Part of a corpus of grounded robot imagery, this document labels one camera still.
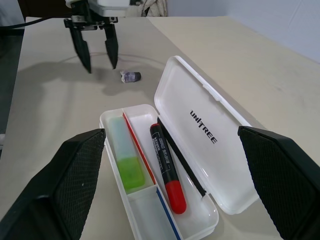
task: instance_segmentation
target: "table surface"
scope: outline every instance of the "table surface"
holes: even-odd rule
[[[107,110],[154,106],[162,71],[173,55],[183,57],[254,126],[294,138],[319,164],[319,150],[311,147],[320,132],[316,63],[228,17],[127,18],[116,30],[118,70],[106,55],[104,32],[83,33],[92,55],[88,74],[61,19],[26,28],[0,160],[0,218],[63,141],[96,129]],[[119,69],[139,71],[143,79],[123,84]],[[219,215],[214,233],[205,239],[281,239],[260,200],[241,214],[219,209]],[[105,151],[81,239],[134,239]]]

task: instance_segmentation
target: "cable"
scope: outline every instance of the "cable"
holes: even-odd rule
[[[0,31],[1,30],[9,30],[9,29],[17,29],[17,28],[22,28],[22,27],[26,27],[26,26],[30,26],[30,25],[33,25],[33,24],[37,24],[37,23],[40,23],[40,22],[43,22],[45,20],[48,20],[48,19],[52,19],[52,18],[68,18],[70,17],[71,14],[68,14],[68,15],[65,15],[65,16],[46,16],[46,17],[43,17],[43,18],[40,18],[40,19],[37,19],[37,20],[34,20],[34,21],[30,21],[30,22],[26,22],[26,23],[21,23],[21,24],[17,24],[17,25],[11,25],[11,26],[0,26]]]

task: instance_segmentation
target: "white wall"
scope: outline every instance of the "white wall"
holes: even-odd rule
[[[168,0],[168,8],[170,16],[230,16],[320,63],[320,0]]]
[[[0,26],[24,23],[18,0],[0,0]]]

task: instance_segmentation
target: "marker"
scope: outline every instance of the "marker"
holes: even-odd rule
[[[170,206],[176,214],[183,214],[187,209],[187,203],[170,154],[167,140],[158,123],[151,126],[150,133]]]

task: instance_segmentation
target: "red pencil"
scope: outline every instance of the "red pencil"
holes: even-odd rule
[[[136,147],[137,147],[137,149],[138,149],[138,151],[139,151],[139,153],[141,155],[141,158],[142,158],[142,160],[144,162],[144,165],[145,165],[145,167],[146,167],[146,169],[147,169],[147,171],[148,171],[148,173],[149,173],[149,175],[150,175],[150,177],[152,179],[152,182],[153,182],[153,184],[156,184],[155,177],[154,177],[154,175],[153,175],[153,173],[152,173],[152,171],[151,171],[151,169],[149,167],[149,164],[147,162],[147,158],[146,158],[144,152],[142,151],[142,148],[141,148],[141,146],[140,146],[140,144],[138,142],[138,139],[137,139],[137,137],[136,137],[136,135],[134,133],[134,130],[132,129],[132,127],[131,127],[131,125],[129,123],[129,120],[128,120],[127,116],[126,116],[126,113],[124,111],[123,111],[122,116],[123,116],[123,118],[124,118],[124,120],[126,122],[126,125],[128,126],[129,132],[130,132],[130,134],[131,134],[131,136],[133,138],[133,141],[134,141],[134,143],[135,143],[135,145],[136,145]]]

